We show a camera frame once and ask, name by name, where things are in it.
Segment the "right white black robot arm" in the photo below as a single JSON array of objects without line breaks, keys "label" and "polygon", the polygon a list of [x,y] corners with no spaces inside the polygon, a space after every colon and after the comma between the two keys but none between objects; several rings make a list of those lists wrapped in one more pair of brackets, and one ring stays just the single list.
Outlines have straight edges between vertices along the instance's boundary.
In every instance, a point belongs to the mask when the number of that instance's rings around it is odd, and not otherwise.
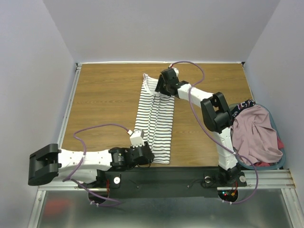
[{"label": "right white black robot arm", "polygon": [[234,183],[240,174],[240,165],[233,151],[230,131],[232,114],[224,95],[205,92],[186,81],[180,81],[178,70],[173,67],[161,71],[155,91],[186,100],[191,107],[196,105],[201,108],[204,124],[200,126],[213,133],[209,137],[217,145],[218,179],[223,185]]}]

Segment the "black white striped tank top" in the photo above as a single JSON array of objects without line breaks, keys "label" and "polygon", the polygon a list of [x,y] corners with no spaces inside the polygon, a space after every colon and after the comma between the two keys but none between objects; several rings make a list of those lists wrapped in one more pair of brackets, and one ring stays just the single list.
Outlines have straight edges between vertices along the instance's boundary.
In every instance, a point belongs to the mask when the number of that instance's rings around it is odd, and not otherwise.
[{"label": "black white striped tank top", "polygon": [[173,96],[156,92],[157,83],[157,79],[143,74],[135,129],[144,132],[144,140],[154,154],[153,163],[168,165],[175,101]]}]

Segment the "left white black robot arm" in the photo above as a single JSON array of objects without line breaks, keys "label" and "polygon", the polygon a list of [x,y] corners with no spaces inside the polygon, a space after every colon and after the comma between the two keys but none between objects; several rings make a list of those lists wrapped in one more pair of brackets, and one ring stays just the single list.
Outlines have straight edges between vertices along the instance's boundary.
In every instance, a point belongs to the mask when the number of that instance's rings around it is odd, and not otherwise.
[{"label": "left white black robot arm", "polygon": [[29,156],[28,185],[41,186],[53,180],[72,179],[101,187],[106,171],[126,171],[154,160],[147,142],[139,147],[114,147],[97,152],[76,152],[60,149],[51,143]]}]

